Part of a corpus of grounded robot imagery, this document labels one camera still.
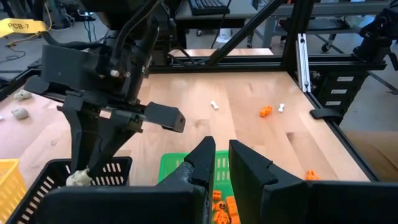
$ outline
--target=orange plastic piece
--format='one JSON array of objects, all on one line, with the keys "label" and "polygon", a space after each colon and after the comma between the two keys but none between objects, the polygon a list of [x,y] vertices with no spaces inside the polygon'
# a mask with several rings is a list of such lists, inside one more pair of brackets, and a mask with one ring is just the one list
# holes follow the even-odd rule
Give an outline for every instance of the orange plastic piece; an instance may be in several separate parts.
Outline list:
[{"label": "orange plastic piece", "polygon": [[229,196],[226,198],[227,207],[228,207],[228,214],[230,217],[238,215],[238,207],[236,206],[235,198],[233,196]]},{"label": "orange plastic piece", "polygon": [[231,217],[231,224],[241,224],[241,221],[237,215]]},{"label": "orange plastic piece", "polygon": [[260,110],[260,117],[265,117],[267,115],[270,115],[271,112],[272,112],[272,107],[265,106],[263,109]]},{"label": "orange plastic piece", "polygon": [[308,170],[305,174],[306,180],[320,180],[319,176],[314,170]]},{"label": "orange plastic piece", "polygon": [[220,190],[213,191],[213,200],[221,200],[221,191]]},{"label": "orange plastic piece", "polygon": [[228,197],[225,198],[225,201],[226,201],[227,204],[230,203],[230,202],[235,203],[235,197],[234,196],[228,196]]},{"label": "orange plastic piece", "polygon": [[216,211],[219,212],[219,211],[223,211],[223,210],[226,210],[226,204],[225,204],[225,202],[224,202],[224,201],[219,201],[219,202],[217,202],[217,204],[216,204]]},{"label": "orange plastic piece", "polygon": [[216,224],[229,224],[229,216],[224,210],[221,210],[214,214],[213,221]]}]

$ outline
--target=black keyboard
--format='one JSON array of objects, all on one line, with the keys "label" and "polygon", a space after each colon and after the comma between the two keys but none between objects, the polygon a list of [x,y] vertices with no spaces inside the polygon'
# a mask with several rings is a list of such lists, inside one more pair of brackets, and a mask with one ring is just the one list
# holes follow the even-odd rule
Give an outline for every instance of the black keyboard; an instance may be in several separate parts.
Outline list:
[{"label": "black keyboard", "polygon": [[229,9],[221,0],[188,0],[188,2],[193,16],[229,13]]}]

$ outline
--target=black plastic basket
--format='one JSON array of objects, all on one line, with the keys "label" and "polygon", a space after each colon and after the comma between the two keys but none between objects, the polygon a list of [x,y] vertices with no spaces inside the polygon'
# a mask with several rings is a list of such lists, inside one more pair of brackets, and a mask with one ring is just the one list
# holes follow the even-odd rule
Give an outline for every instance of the black plastic basket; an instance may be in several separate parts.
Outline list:
[{"label": "black plastic basket", "polygon": [[[65,186],[70,175],[70,159],[54,159],[49,161],[30,189],[25,194],[7,223],[33,223],[33,216],[41,199],[53,189]],[[91,185],[128,185],[132,164],[130,157],[114,157],[107,163],[99,176],[91,181]]]}]

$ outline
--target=green basket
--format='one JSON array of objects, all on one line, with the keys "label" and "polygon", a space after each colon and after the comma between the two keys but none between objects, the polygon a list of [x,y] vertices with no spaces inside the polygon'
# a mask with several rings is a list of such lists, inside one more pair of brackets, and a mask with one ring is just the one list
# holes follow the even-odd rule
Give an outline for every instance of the green basket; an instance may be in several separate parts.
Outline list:
[{"label": "green basket", "polygon": [[[160,161],[159,182],[171,174],[184,160],[188,153],[168,153]],[[228,151],[216,151],[214,190],[220,190],[223,201],[227,196],[233,196],[229,176]]]}]

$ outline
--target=wooden tabletop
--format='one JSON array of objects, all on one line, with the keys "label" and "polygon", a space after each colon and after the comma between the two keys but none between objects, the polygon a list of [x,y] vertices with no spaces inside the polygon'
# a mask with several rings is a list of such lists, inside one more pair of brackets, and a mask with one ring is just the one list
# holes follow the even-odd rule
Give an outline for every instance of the wooden tabletop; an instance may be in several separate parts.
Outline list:
[{"label": "wooden tabletop", "polygon": [[[156,184],[163,154],[190,152],[205,136],[214,137],[217,150],[238,139],[297,177],[313,169],[325,180],[367,180],[328,125],[310,116],[313,106],[285,72],[150,75],[139,98],[145,105],[176,106],[187,121],[183,133],[144,123],[144,132],[120,148],[117,156],[133,158],[132,185]],[[277,111],[280,103],[283,113]],[[0,115],[6,117],[0,121],[0,159],[20,158],[28,186],[49,160],[70,157],[70,128],[57,105],[38,95],[0,102]],[[272,114],[259,117],[267,105]],[[18,107],[30,117],[15,120],[11,110]]]}]

